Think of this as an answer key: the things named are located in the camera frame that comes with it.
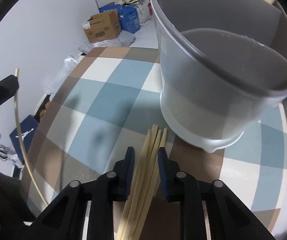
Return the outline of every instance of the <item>brown cardboard box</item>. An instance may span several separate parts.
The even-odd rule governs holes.
[[[117,10],[92,15],[82,28],[89,42],[116,38],[121,32]]]

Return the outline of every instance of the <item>container rim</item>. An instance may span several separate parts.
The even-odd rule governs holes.
[[[225,81],[228,85],[234,87],[235,89],[240,89],[243,92],[250,94],[251,96],[257,97],[274,97],[274,98],[285,98],[287,97],[287,89],[283,90],[272,90],[272,89],[263,89],[257,86],[254,86],[248,82],[242,81],[240,78],[232,76],[229,72],[222,69],[219,65],[210,60],[205,54],[203,54],[199,49],[197,49],[192,43],[190,43],[169,21],[167,16],[162,11],[159,2],[157,0],[150,0],[151,7],[154,11],[154,17],[159,21],[159,24],[162,25],[165,32],[176,41],[179,47],[184,50],[189,57],[193,60],[199,60],[202,63],[202,67],[207,68],[213,75]]]

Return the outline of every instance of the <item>plastic bag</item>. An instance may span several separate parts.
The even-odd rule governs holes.
[[[52,101],[54,95],[58,92],[59,88],[70,75],[71,71],[77,66],[77,64],[84,58],[84,56],[69,56],[64,60],[62,68],[57,73],[57,76],[53,81],[45,88],[45,93],[50,95],[50,101]]]
[[[140,0],[129,4],[129,6],[137,9],[140,26],[145,26],[146,21],[151,19],[149,0]]]
[[[78,50],[87,54],[90,50],[96,47],[128,47],[135,40],[135,36],[126,31],[121,31],[119,36],[115,39],[98,41],[94,43],[84,42],[80,45]]]

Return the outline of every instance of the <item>round table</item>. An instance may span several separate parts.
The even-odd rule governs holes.
[[[70,181],[88,182],[111,170],[133,146],[136,159],[153,124],[169,128],[160,111],[157,49],[94,48],[55,95],[31,143],[28,157],[50,202]],[[221,179],[272,231],[287,182],[287,125],[283,105],[268,109],[234,145],[212,154],[169,130],[169,158],[196,179]],[[26,171],[22,196],[35,215],[44,205]],[[123,203],[114,203],[115,232]],[[156,191],[142,239],[179,239],[179,205]]]

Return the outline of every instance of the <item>cardboard box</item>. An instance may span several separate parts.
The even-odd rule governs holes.
[[[99,8],[99,12],[106,12],[110,10],[117,10],[121,29],[130,33],[136,33],[140,30],[139,17],[136,8],[120,4],[106,5]]]
[[[92,15],[82,24],[89,42],[104,41],[116,38],[121,32],[117,10]]]
[[[30,145],[31,145],[33,136],[37,130],[38,124],[39,123],[36,121],[36,119],[34,119],[32,115],[28,115],[28,117],[20,123],[21,132],[23,133],[22,134],[23,144],[26,149],[26,152],[28,152],[30,148]],[[10,139],[12,141],[13,148],[16,151],[16,154],[18,155],[19,160],[22,163],[24,163],[21,148],[19,146],[19,139],[16,136],[18,136],[17,129],[14,129],[12,133],[10,134]]]

